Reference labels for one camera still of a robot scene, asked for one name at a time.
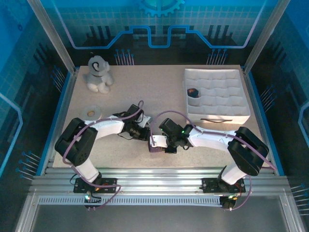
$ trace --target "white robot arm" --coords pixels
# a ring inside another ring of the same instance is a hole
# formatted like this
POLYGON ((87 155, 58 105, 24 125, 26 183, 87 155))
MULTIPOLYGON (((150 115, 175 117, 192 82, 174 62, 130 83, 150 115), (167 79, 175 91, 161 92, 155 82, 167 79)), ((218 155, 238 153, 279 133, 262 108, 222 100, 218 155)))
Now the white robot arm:
MULTIPOLYGON (((77 142, 69 151, 66 159, 78 170, 78 173, 90 183, 99 182, 101 174, 92 164, 89 155, 95 140, 105 137, 110 134, 120 134, 128 132, 133 139, 147 141, 149 128, 145 127, 149 124, 151 117, 145 116, 143 111, 127 120, 119 120, 124 116, 130 116, 139 108, 132 105, 128 111, 114 114, 108 117, 105 121, 98 122, 87 128, 77 142)), ((79 118, 74 118, 62 133, 56 142, 55 149, 64 155, 69 144, 75 135, 86 125, 93 121, 82 121, 79 118)))

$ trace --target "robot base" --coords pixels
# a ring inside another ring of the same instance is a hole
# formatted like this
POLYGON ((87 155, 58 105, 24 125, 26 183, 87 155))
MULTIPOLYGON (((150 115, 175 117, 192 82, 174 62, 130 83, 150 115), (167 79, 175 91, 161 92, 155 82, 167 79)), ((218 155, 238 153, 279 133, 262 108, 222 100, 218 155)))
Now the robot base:
MULTIPOLYGON (((101 178, 100 182, 101 183, 98 184, 98 185, 116 185, 117 179, 116 178, 101 178)), ((115 193, 116 187, 114 187, 114 188, 99 188, 96 191, 95 187, 88 185, 81 178, 76 178, 73 192, 74 193, 87 193, 88 191, 90 191, 92 193, 115 193)))

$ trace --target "basket handle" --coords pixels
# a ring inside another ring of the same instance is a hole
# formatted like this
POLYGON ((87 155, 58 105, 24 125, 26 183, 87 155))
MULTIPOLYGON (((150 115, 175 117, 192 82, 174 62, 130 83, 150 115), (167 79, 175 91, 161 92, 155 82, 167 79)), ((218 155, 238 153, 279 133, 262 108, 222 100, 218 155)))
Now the basket handle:
POLYGON ((233 121, 232 119, 207 119, 207 118, 201 118, 200 120, 205 120, 205 121, 213 122, 213 123, 223 123, 223 122, 233 121))

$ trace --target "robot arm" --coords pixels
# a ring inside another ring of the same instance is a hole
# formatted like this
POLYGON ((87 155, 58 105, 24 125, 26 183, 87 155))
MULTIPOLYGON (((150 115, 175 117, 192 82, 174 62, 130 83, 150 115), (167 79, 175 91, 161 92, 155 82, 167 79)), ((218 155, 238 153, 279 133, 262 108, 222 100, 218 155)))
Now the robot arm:
MULTIPOLYGON (((66 159, 88 182, 97 185, 101 184, 101 174, 89 159, 92 146, 96 139, 110 134, 128 132, 133 139, 147 141, 149 128, 145 127, 145 125, 150 123, 151 117, 145 116, 142 110, 130 119, 115 120, 128 117, 137 112, 138 109, 136 105, 131 105, 128 111, 114 114, 108 118, 110 120, 105 120, 90 126, 82 133, 79 140, 74 143, 66 159)), ((77 133, 91 122, 74 118, 56 142, 55 150, 63 156, 77 133)))
POLYGON ((264 162, 244 144, 228 137, 228 135, 241 138, 253 146, 264 158, 269 152, 268 147, 246 127, 240 127, 237 131, 217 131, 197 127, 202 132, 209 132, 201 133, 193 128, 192 125, 186 125, 182 128, 167 118, 159 128, 163 131, 164 135, 155 135, 153 140, 150 138, 150 152, 160 148, 167 153, 176 153, 178 146, 187 148, 205 146, 229 152, 234 162, 222 170, 218 180, 228 185, 234 185, 247 174, 258 175, 264 162))

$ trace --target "white fabric organizer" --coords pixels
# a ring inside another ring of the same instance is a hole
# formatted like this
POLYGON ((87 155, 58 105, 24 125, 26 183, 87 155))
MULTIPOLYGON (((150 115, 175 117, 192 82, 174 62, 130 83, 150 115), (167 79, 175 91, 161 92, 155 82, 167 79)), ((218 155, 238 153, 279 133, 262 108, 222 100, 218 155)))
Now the white fabric organizer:
POLYGON ((185 69, 186 113, 193 122, 244 124, 250 109, 239 70, 185 69), (198 90, 198 98, 187 90, 198 90))

